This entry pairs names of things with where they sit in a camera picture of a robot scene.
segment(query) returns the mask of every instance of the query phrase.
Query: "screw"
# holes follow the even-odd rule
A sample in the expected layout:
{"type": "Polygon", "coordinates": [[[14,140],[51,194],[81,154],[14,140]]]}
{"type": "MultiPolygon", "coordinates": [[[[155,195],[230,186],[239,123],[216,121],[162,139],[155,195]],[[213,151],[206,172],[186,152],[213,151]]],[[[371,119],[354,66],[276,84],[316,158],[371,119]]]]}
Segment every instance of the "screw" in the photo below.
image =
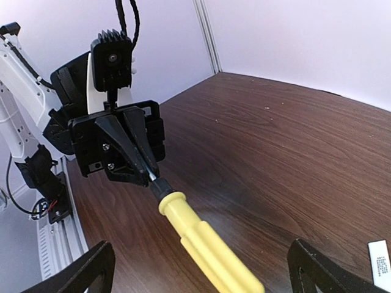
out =
{"type": "Polygon", "coordinates": [[[110,62],[115,62],[115,61],[117,61],[117,59],[118,59],[118,56],[116,54],[111,54],[109,56],[109,61],[110,62]]]}
{"type": "Polygon", "coordinates": [[[108,150],[110,149],[110,144],[104,143],[104,144],[102,145],[102,148],[103,148],[104,151],[108,151],[108,150]]]}

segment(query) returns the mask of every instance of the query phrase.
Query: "screwdriver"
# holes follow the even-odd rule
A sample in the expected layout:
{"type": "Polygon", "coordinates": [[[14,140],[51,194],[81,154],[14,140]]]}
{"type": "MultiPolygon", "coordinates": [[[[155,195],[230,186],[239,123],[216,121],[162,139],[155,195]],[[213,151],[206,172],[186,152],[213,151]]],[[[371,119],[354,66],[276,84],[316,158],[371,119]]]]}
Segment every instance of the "screwdriver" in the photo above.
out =
{"type": "Polygon", "coordinates": [[[264,293],[253,273],[231,251],[214,229],[202,221],[186,202],[182,192],[158,178],[145,164],[150,189],[159,201],[159,212],[166,216],[181,237],[181,244],[220,293],[264,293]]]}

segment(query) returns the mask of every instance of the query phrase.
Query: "black mount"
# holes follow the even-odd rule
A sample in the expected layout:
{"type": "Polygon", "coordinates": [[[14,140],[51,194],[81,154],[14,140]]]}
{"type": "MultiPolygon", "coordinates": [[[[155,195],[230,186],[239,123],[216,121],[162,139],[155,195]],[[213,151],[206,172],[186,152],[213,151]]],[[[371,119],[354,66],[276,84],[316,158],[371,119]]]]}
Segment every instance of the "black mount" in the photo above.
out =
{"type": "Polygon", "coordinates": [[[131,85],[132,42],[115,30],[91,44],[93,83],[107,92],[104,111],[71,119],[72,149],[83,176],[104,169],[111,181],[148,186],[164,159],[164,126],[153,101],[117,107],[117,91],[131,85]]]}
{"type": "Polygon", "coordinates": [[[37,189],[48,204],[57,201],[49,212],[50,223],[58,222],[71,213],[65,175],[55,175],[51,171],[56,164],[44,145],[38,145],[38,150],[25,163],[15,163],[28,187],[37,189]]]}
{"type": "Polygon", "coordinates": [[[0,35],[10,34],[18,35],[20,31],[20,25],[16,22],[5,24],[0,27],[0,35]]]}
{"type": "Polygon", "coordinates": [[[73,59],[50,76],[62,107],[50,111],[51,117],[43,131],[49,142],[64,154],[74,154],[68,130],[69,120],[87,115],[87,59],[89,52],[73,59]]]}
{"type": "Polygon", "coordinates": [[[73,119],[69,125],[83,176],[104,168],[112,181],[148,186],[148,167],[166,156],[159,104],[146,101],[73,119]]]}

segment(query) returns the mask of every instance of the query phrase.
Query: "white wall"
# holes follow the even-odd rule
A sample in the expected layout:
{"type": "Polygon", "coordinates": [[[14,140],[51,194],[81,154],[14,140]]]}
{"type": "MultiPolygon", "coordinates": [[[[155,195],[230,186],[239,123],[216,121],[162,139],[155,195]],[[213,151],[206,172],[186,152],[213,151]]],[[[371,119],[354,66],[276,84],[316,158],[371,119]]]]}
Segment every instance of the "white wall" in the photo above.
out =
{"type": "Polygon", "coordinates": [[[223,71],[391,110],[391,2],[205,0],[223,71]]]}
{"type": "MultiPolygon", "coordinates": [[[[134,52],[135,101],[163,102],[212,75],[191,0],[137,4],[141,28],[134,52]]],[[[128,1],[123,1],[123,6],[128,33],[133,37],[133,13],[128,1]]],[[[55,69],[89,51],[102,29],[120,29],[114,0],[2,0],[0,24],[12,21],[21,25],[20,42],[46,79],[55,69]]],[[[0,176],[5,173],[7,153],[0,140],[0,176]]]]}

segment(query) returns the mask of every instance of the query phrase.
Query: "white panel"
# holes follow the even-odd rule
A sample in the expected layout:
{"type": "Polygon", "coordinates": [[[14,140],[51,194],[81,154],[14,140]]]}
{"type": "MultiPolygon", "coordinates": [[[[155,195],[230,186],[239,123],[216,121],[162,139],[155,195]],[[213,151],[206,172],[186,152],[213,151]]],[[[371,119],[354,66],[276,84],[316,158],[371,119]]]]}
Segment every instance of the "white panel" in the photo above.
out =
{"type": "Polygon", "coordinates": [[[223,71],[391,110],[391,2],[206,0],[223,71]]]}

